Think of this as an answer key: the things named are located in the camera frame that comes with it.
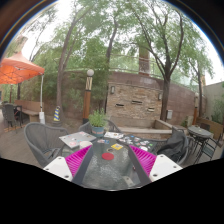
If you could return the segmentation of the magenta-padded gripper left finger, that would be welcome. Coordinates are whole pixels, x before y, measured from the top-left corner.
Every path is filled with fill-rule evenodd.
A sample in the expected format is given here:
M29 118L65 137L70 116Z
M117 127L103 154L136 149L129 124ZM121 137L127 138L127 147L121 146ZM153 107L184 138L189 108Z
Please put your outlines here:
M44 167L44 170L81 185L92 156L93 146L89 145L67 157L58 156Z

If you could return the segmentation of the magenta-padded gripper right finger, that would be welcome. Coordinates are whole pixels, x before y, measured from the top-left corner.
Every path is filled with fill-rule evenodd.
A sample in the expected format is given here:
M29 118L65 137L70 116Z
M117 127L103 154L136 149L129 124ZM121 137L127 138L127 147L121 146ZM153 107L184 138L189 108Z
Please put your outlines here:
M181 170L181 167L164 154L158 156L129 145L128 155L142 186Z

